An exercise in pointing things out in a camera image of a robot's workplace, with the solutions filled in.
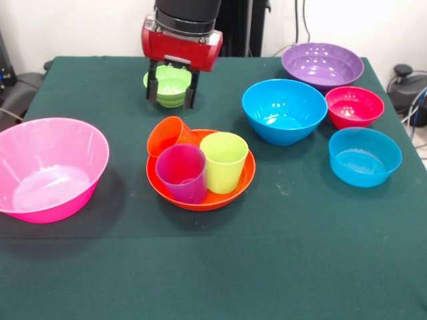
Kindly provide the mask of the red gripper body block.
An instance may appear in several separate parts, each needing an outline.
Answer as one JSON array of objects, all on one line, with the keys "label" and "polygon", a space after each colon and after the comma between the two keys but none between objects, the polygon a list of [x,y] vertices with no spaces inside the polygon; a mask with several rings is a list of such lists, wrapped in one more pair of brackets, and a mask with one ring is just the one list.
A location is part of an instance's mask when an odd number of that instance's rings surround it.
[{"label": "red gripper body block", "polygon": [[199,37],[190,38],[156,32],[145,24],[141,31],[143,53],[156,61],[174,61],[189,65],[198,71],[210,72],[219,57],[223,43],[223,34],[214,31],[204,43]]}]

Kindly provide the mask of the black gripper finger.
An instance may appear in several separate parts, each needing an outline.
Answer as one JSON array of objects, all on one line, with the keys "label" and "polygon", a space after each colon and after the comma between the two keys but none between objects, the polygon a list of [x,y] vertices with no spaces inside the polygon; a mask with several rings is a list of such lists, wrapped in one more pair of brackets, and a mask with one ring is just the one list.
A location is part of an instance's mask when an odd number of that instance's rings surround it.
[{"label": "black gripper finger", "polygon": [[149,61],[149,70],[148,70],[147,87],[146,87],[146,98],[149,101],[157,100],[157,87],[158,87],[158,80],[156,77],[157,64],[158,62],[156,60],[151,59]]},{"label": "black gripper finger", "polygon": [[187,89],[185,90],[185,97],[183,100],[184,109],[193,109],[195,96],[197,93],[197,86],[199,82],[199,71],[193,69],[187,69],[191,73],[191,81]]}]

